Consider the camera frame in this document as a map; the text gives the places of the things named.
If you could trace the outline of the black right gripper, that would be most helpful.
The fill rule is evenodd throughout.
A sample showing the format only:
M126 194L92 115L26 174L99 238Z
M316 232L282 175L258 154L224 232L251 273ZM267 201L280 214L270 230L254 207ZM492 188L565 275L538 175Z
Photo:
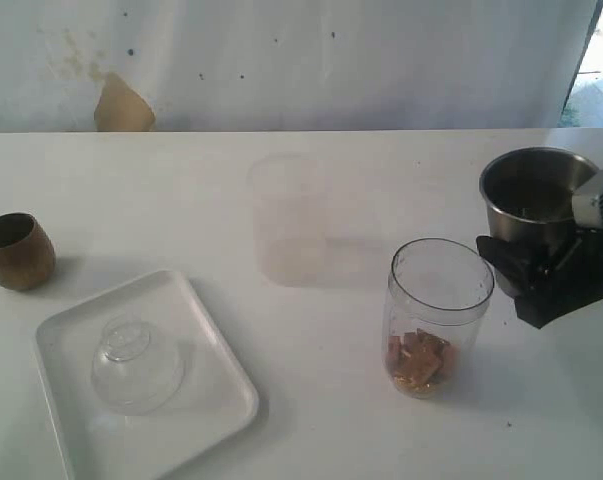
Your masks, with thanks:
M485 235L476 246L517 317L537 329L603 299L603 230L579 229L553 254Z

